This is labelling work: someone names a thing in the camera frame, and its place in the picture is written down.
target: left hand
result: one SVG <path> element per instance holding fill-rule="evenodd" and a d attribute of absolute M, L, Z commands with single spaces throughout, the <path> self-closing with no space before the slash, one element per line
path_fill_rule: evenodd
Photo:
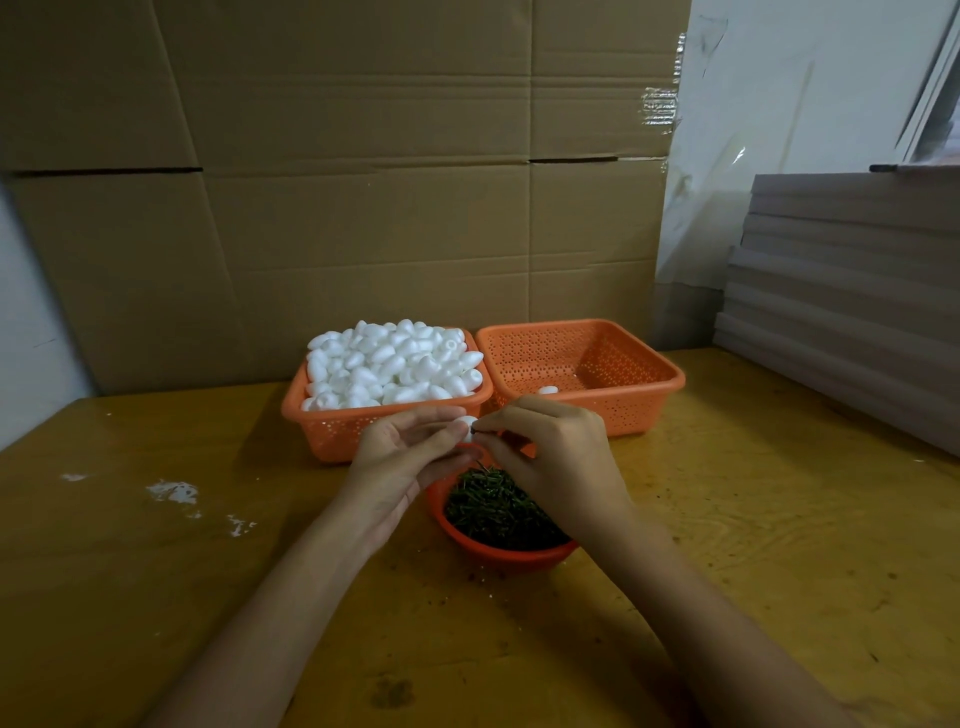
<path fill-rule="evenodd" d="M 363 431 L 334 502 L 359 521 L 368 555 L 387 543 L 421 490 L 482 455 L 477 447 L 456 448 L 468 425 L 453 421 L 466 414 L 463 407 L 425 405 L 384 417 Z"/>

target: empty orange basket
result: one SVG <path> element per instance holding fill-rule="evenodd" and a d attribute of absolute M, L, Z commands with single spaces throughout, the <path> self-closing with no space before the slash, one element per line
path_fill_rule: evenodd
<path fill-rule="evenodd" d="M 653 427 L 685 382 L 676 365 L 603 319 L 481 328 L 477 346 L 497 407 L 552 384 L 560 392 L 546 397 L 593 410 L 610 436 Z"/>
<path fill-rule="evenodd" d="M 476 352 L 477 345 L 464 329 L 467 342 L 467 351 Z M 290 388 L 280 406 L 281 414 L 291 422 L 300 423 L 303 434 L 313 454 L 325 463 L 347 463 L 356 454 L 357 444 L 360 442 L 360 433 L 374 420 L 381 417 L 413 409 L 421 404 L 456 404 L 467 409 L 467 414 L 480 416 L 480 406 L 493 394 L 493 385 L 490 374 L 484 362 L 480 362 L 477 369 L 483 375 L 483 384 L 480 388 L 467 395 L 452 400 L 437 400 L 434 402 L 411 402 L 409 404 L 385 404 L 380 407 L 360 407 L 354 409 L 331 409 L 323 412 L 304 412 L 300 405 L 308 397 L 306 385 L 309 383 L 306 375 L 306 362 L 300 364 Z"/>

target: white wall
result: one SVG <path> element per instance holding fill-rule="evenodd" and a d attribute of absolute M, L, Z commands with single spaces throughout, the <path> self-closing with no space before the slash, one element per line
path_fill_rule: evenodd
<path fill-rule="evenodd" d="M 758 173 L 895 158 L 955 0 L 693 0 L 667 175 L 655 344 L 709 335 Z"/>
<path fill-rule="evenodd" d="M 46 281 L 0 189 L 0 449 L 91 394 Z"/>

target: table surface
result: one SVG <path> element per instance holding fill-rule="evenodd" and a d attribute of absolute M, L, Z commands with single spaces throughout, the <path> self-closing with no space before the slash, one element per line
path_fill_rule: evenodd
<path fill-rule="evenodd" d="M 612 442 L 635 498 L 866 725 L 960 724 L 958 461 L 732 354 L 669 355 L 686 388 Z M 320 513 L 345 470 L 280 419 L 284 389 L 80 400 L 0 452 L 5 725 L 134 725 Z M 481 570 L 421 500 L 283 725 L 696 722 L 582 550 Z"/>

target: cardboard sheet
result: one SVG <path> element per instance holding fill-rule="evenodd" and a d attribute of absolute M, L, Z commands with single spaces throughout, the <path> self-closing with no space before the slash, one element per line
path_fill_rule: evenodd
<path fill-rule="evenodd" d="M 104 393 L 359 318 L 644 332 L 684 0 L 53 5 L 1 11 L 0 136 L 72 175 L 12 186 Z"/>
<path fill-rule="evenodd" d="M 0 163 L 197 164 L 149 0 L 0 4 Z"/>

